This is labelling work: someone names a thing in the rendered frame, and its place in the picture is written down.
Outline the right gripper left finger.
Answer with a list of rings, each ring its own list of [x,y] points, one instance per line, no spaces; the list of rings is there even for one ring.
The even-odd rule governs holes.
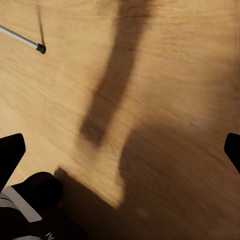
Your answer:
[[[22,133],[0,138],[0,193],[26,152]]]

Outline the camera tripod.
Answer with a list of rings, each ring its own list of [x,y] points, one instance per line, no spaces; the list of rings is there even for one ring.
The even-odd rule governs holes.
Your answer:
[[[30,45],[32,47],[34,47],[37,51],[41,52],[42,54],[44,54],[46,52],[46,47],[44,45],[41,45],[41,44],[37,44],[29,39],[27,39],[26,37],[23,37],[22,35],[4,27],[4,26],[1,26],[0,25],[0,32],[4,32],[24,43],[26,43],[27,45]]]

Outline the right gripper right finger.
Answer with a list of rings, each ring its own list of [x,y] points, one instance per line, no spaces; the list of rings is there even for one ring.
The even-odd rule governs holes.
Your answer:
[[[240,135],[229,133],[227,135],[224,151],[240,173]]]

